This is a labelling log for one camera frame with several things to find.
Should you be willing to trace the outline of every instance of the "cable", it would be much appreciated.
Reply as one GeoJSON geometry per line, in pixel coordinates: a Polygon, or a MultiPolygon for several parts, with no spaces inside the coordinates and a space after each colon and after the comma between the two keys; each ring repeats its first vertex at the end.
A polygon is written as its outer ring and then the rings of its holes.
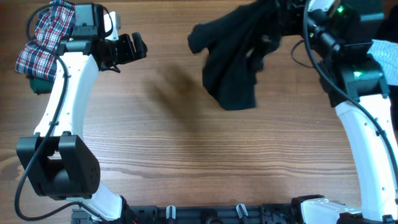
{"type": "Polygon", "coordinates": [[[306,68],[313,68],[313,66],[306,65],[306,64],[304,64],[304,63],[299,62],[298,60],[296,60],[296,58],[294,58],[294,52],[295,52],[296,48],[297,48],[298,46],[300,46],[300,44],[302,44],[302,43],[304,43],[304,40],[300,40],[296,45],[294,45],[294,47],[292,48],[292,51],[290,52],[290,56],[292,57],[292,59],[293,59],[293,61],[294,61],[295,63],[297,63],[297,64],[299,64],[299,65],[301,65],[301,66],[304,66],[304,67],[306,67],[306,68]]]}
{"type": "Polygon", "coordinates": [[[356,102],[354,99],[352,99],[350,96],[348,96],[342,89],[340,89],[338,86],[336,86],[326,75],[326,73],[322,70],[322,68],[319,66],[317,63],[317,60],[315,59],[314,55],[312,54],[312,50],[310,47],[310,40],[309,40],[309,34],[308,34],[308,9],[310,7],[310,1],[307,0],[305,3],[305,9],[304,9],[304,16],[303,16],[303,38],[304,38],[304,44],[305,44],[305,49],[307,50],[308,57],[310,58],[313,66],[317,70],[317,72],[324,78],[328,84],[338,93],[340,94],[343,98],[351,102],[353,105],[355,105],[358,109],[360,109],[375,125],[377,131],[379,132],[380,136],[382,137],[384,143],[386,144],[388,153],[390,155],[390,160],[392,164],[392,169],[394,170],[394,175],[396,178],[396,186],[398,186],[398,165],[397,165],[397,160],[394,155],[394,151],[392,149],[391,143],[388,140],[386,132],[383,130],[383,128],[380,126],[380,124],[373,118],[373,116],[363,107],[361,106],[358,102],[356,102]]]}
{"type": "Polygon", "coordinates": [[[61,92],[61,95],[60,95],[60,100],[58,102],[57,108],[55,109],[53,119],[52,119],[52,121],[50,123],[50,126],[49,126],[49,130],[47,131],[47,134],[45,135],[45,137],[43,138],[43,140],[40,143],[39,147],[37,148],[37,150],[35,151],[34,155],[32,156],[32,159],[29,161],[29,163],[28,163],[27,167],[25,168],[25,171],[24,171],[24,173],[23,173],[23,175],[22,175],[22,177],[21,177],[21,179],[20,179],[20,181],[18,183],[16,194],[15,194],[15,200],[14,200],[14,208],[15,208],[15,211],[16,211],[16,213],[17,213],[19,218],[21,218],[21,219],[23,219],[25,221],[39,221],[39,220],[43,220],[45,218],[48,218],[48,217],[50,217],[50,216],[52,216],[52,215],[54,215],[54,214],[56,214],[58,212],[61,212],[62,210],[66,209],[66,208],[68,208],[68,207],[70,207],[72,205],[79,205],[80,207],[83,207],[87,212],[89,212],[92,215],[97,216],[98,218],[100,218],[104,223],[108,223],[108,221],[105,220],[100,214],[95,213],[90,208],[88,208],[86,205],[84,205],[82,202],[71,202],[71,203],[68,203],[68,204],[66,204],[66,205],[64,205],[64,206],[62,206],[62,207],[60,207],[58,209],[55,209],[52,212],[49,212],[49,213],[47,213],[45,215],[41,215],[41,216],[38,216],[38,217],[27,217],[27,216],[25,216],[24,214],[22,214],[21,208],[19,206],[19,200],[21,199],[22,188],[23,188],[23,186],[25,184],[27,175],[28,175],[28,173],[29,173],[34,161],[36,160],[36,158],[44,150],[45,144],[49,140],[49,137],[50,137],[52,131],[54,130],[55,124],[57,123],[57,119],[58,119],[60,111],[61,111],[62,104],[63,104],[63,102],[65,100],[65,95],[66,95],[67,86],[68,86],[68,77],[69,77],[69,75],[68,75],[68,68],[65,65],[65,62],[58,55],[53,53],[51,50],[49,50],[49,49],[45,48],[44,46],[40,45],[39,43],[37,43],[36,40],[34,40],[34,38],[31,37],[30,34],[29,34],[30,23],[32,22],[34,16],[37,13],[39,13],[41,10],[49,8],[49,7],[65,7],[65,8],[73,10],[73,7],[67,6],[67,5],[63,5],[63,4],[48,4],[48,5],[45,5],[45,6],[42,6],[42,7],[38,8],[38,9],[36,9],[33,12],[33,14],[30,16],[29,20],[28,20],[28,23],[27,23],[27,26],[26,26],[26,36],[27,36],[27,39],[29,41],[31,41],[32,43],[34,43],[40,50],[43,50],[43,51],[49,53],[51,56],[53,56],[56,60],[58,60],[60,62],[61,66],[62,66],[62,69],[63,69],[63,79],[64,79],[64,81],[63,81],[63,86],[62,86],[62,92],[61,92]]]}

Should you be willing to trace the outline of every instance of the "checkered fabric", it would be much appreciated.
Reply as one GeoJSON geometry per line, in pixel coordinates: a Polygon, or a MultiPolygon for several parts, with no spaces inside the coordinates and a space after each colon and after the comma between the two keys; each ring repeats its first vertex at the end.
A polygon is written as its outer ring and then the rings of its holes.
{"type": "MultiPolygon", "coordinates": [[[[75,8],[73,3],[63,0],[54,0],[50,3],[64,4],[75,8]]],[[[72,34],[72,28],[76,22],[74,12],[75,10],[65,7],[50,7],[39,12],[35,27],[36,41],[45,48],[53,52],[56,51],[60,38],[72,34]]],[[[53,56],[40,50],[30,41],[19,54],[15,71],[54,82],[57,62],[53,56]]]]}

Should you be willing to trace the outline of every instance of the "light blue cloth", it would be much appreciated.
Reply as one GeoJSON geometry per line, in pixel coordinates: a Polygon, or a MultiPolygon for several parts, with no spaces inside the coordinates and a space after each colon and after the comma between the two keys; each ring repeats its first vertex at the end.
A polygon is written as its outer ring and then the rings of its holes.
{"type": "Polygon", "coordinates": [[[388,85],[398,86],[398,44],[385,40],[373,40],[368,53],[380,63],[388,85]]]}

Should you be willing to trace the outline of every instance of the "dark green fabric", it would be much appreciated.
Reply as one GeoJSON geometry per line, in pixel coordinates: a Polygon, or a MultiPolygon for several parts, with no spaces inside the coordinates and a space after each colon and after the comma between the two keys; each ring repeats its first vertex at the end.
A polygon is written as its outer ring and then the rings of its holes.
{"type": "Polygon", "coordinates": [[[51,93],[54,83],[41,78],[29,78],[30,87],[36,94],[51,93]]]}

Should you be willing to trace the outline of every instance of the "black cable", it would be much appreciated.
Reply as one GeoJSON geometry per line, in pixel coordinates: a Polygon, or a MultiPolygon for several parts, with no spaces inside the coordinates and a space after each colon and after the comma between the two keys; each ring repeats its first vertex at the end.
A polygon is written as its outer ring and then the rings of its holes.
{"type": "Polygon", "coordinates": [[[294,58],[294,52],[296,51],[296,48],[297,48],[298,46],[300,46],[300,44],[302,44],[302,43],[304,43],[304,40],[300,40],[296,45],[294,45],[294,47],[292,48],[292,51],[290,52],[290,56],[292,57],[292,59],[293,59],[293,61],[294,61],[295,63],[297,63],[297,64],[299,64],[299,65],[301,65],[301,66],[304,66],[304,67],[306,67],[306,68],[313,68],[313,66],[306,65],[306,64],[304,64],[304,63],[299,62],[298,60],[296,60],[296,58],[294,58]]]}
{"type": "Polygon", "coordinates": [[[34,161],[37,159],[37,157],[44,150],[45,144],[49,140],[49,137],[50,137],[52,131],[54,130],[55,124],[57,123],[57,120],[58,120],[58,117],[59,117],[59,114],[60,114],[60,110],[61,110],[62,104],[63,104],[63,102],[65,100],[65,95],[66,95],[67,87],[68,87],[68,77],[69,77],[69,75],[68,75],[68,68],[65,65],[65,62],[58,55],[56,55],[54,52],[52,52],[51,50],[49,50],[49,49],[45,48],[44,46],[40,45],[39,43],[37,43],[36,40],[34,40],[34,38],[31,37],[30,34],[29,34],[30,23],[32,22],[34,16],[37,13],[39,13],[41,10],[49,8],[49,7],[65,7],[65,8],[73,10],[73,7],[67,6],[67,5],[63,5],[63,4],[48,4],[48,5],[45,5],[45,6],[42,6],[42,7],[38,8],[38,9],[36,9],[34,11],[34,13],[30,16],[29,20],[28,20],[27,27],[26,27],[26,36],[27,36],[27,39],[29,41],[31,41],[32,43],[34,43],[40,50],[48,52],[51,56],[53,56],[56,60],[58,60],[60,62],[61,66],[62,66],[62,69],[63,69],[64,81],[63,81],[63,86],[62,86],[62,92],[61,92],[61,95],[60,95],[60,100],[58,102],[57,108],[55,109],[53,119],[52,119],[52,121],[50,123],[50,126],[49,126],[49,130],[47,131],[47,134],[45,135],[45,137],[43,138],[43,140],[40,143],[39,147],[37,148],[37,150],[35,151],[34,155],[32,156],[32,159],[29,161],[29,163],[28,163],[27,167],[25,168],[25,171],[24,171],[24,173],[23,173],[23,175],[22,175],[22,177],[21,177],[21,179],[20,179],[20,181],[18,183],[18,187],[17,187],[16,194],[15,194],[15,200],[14,200],[14,208],[15,208],[15,211],[16,211],[16,213],[17,213],[19,218],[21,218],[21,219],[23,219],[25,221],[39,221],[39,220],[43,220],[45,218],[48,218],[48,217],[50,217],[50,216],[52,216],[52,215],[54,215],[54,214],[56,214],[58,212],[61,212],[62,210],[66,209],[66,208],[68,208],[68,207],[70,207],[72,205],[79,205],[80,207],[84,208],[87,212],[91,213],[94,216],[99,217],[104,223],[108,223],[108,221],[106,221],[100,214],[95,213],[90,208],[88,208],[86,205],[84,205],[82,202],[71,202],[71,203],[68,203],[68,204],[66,204],[66,205],[64,205],[64,206],[62,206],[62,207],[60,207],[58,209],[55,209],[52,212],[49,212],[49,213],[47,213],[45,215],[41,215],[41,216],[38,216],[38,217],[27,217],[27,216],[25,216],[24,214],[22,214],[21,208],[19,206],[19,200],[21,199],[22,188],[23,188],[23,186],[25,184],[25,181],[26,181],[26,178],[28,176],[28,173],[29,173],[34,161]]]}
{"type": "Polygon", "coordinates": [[[310,58],[313,66],[317,70],[317,72],[324,78],[328,84],[338,93],[340,94],[344,99],[347,101],[351,102],[353,105],[355,105],[358,109],[360,109],[375,125],[377,131],[379,132],[379,135],[382,137],[392,164],[392,169],[394,170],[394,175],[396,178],[396,186],[398,187],[398,165],[397,165],[397,160],[394,155],[394,151],[392,149],[391,143],[388,140],[386,132],[383,130],[383,128],[380,126],[380,124],[373,118],[373,116],[363,107],[361,106],[358,102],[356,102],[354,99],[352,99],[350,96],[348,96],[342,89],[340,89],[338,86],[336,86],[326,75],[326,73],[322,70],[322,68],[319,66],[317,63],[317,60],[315,59],[314,55],[312,54],[311,46],[310,46],[310,39],[309,39],[309,34],[308,34],[308,9],[310,7],[310,1],[307,0],[305,4],[305,9],[304,9],[304,17],[303,17],[303,37],[304,37],[304,44],[305,44],[305,49],[307,50],[308,57],[310,58]]]}

